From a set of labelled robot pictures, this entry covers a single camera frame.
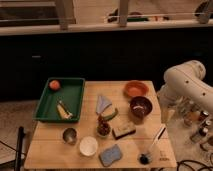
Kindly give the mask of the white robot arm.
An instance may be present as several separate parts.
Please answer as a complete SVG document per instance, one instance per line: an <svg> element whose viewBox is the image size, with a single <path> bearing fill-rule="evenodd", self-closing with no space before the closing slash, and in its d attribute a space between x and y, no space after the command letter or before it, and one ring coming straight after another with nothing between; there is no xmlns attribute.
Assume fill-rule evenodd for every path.
<svg viewBox="0 0 213 171"><path fill-rule="evenodd" d="M203 82L205 74L205 66L197 60L170 67L164 72L164 84L157 93L163 123L169 119L169 109L183 97L213 114L213 87Z"/></svg>

